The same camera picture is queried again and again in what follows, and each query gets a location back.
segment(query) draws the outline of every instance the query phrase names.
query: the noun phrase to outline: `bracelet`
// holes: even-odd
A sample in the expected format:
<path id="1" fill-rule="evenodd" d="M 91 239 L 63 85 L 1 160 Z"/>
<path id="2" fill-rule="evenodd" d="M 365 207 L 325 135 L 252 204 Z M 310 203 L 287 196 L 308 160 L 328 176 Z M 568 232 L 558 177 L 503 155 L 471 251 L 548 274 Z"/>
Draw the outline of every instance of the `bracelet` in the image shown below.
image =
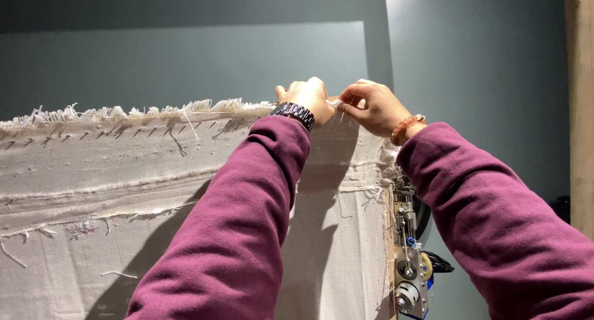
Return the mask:
<path id="1" fill-rule="evenodd" d="M 410 116 L 407 119 L 404 119 L 403 121 L 400 122 L 400 124 L 398 124 L 398 126 L 396 126 L 394 131 L 392 131 L 392 135 L 390 136 L 390 141 L 392 141 L 392 144 L 394 144 L 395 146 L 398 146 L 398 134 L 400 133 L 400 131 L 406 129 L 406 127 L 408 125 L 410 125 L 411 123 L 414 123 L 415 121 L 418 121 L 419 123 L 422 123 L 422 124 L 426 123 L 425 116 L 422 114 Z"/>

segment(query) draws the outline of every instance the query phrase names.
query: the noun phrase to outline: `canvas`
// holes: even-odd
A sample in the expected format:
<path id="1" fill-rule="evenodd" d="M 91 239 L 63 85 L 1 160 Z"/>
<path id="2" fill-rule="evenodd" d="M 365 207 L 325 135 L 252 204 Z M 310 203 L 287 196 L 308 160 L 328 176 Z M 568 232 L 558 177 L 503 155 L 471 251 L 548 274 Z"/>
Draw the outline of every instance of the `canvas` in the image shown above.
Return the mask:
<path id="1" fill-rule="evenodd" d="M 272 108 L 69 107 L 0 123 L 0 319 L 122 319 L 209 180 Z M 396 148 L 339 112 L 311 137 L 276 319 L 389 319 Z"/>

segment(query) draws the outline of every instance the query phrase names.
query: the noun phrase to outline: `gray wall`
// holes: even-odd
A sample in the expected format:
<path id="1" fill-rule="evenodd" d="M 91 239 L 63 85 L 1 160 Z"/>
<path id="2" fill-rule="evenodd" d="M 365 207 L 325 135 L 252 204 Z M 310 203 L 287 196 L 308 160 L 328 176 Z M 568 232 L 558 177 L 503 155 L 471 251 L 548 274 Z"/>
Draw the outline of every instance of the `gray wall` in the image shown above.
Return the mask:
<path id="1" fill-rule="evenodd" d="M 368 78 L 546 200 L 569 194 L 563 0 L 2 0 L 0 17 L 0 119 Z M 423 239 L 457 266 L 435 228 Z M 459 268 L 430 294 L 428 320 L 488 318 Z"/>

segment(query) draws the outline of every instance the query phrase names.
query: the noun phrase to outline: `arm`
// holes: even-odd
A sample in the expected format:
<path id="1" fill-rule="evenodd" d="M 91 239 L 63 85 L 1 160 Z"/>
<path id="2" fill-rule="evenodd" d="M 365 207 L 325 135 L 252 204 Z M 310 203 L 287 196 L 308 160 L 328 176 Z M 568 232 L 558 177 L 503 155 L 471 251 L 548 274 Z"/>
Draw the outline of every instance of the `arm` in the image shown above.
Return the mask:
<path id="1" fill-rule="evenodd" d="M 140 281 L 128 319 L 272 319 L 280 247 L 308 153 L 297 120 L 256 121 Z"/>
<path id="2" fill-rule="evenodd" d="M 594 243 L 508 166 L 445 123 L 412 136 L 398 164 L 494 320 L 594 318 Z"/>

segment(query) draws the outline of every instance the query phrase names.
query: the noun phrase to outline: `metal watch band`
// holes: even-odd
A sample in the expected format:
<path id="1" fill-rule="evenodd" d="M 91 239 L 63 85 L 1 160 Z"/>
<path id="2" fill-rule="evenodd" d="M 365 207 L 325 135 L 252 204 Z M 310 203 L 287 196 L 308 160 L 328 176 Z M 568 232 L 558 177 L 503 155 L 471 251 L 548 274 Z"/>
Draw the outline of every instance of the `metal watch band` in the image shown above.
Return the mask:
<path id="1" fill-rule="evenodd" d="M 290 102 L 281 103 L 270 113 L 270 115 L 291 115 L 293 117 L 296 117 L 301 121 L 301 123 L 305 126 L 308 132 L 310 132 L 311 129 L 314 128 L 314 123 L 316 122 L 314 114 L 312 114 L 311 111 L 299 104 Z"/>

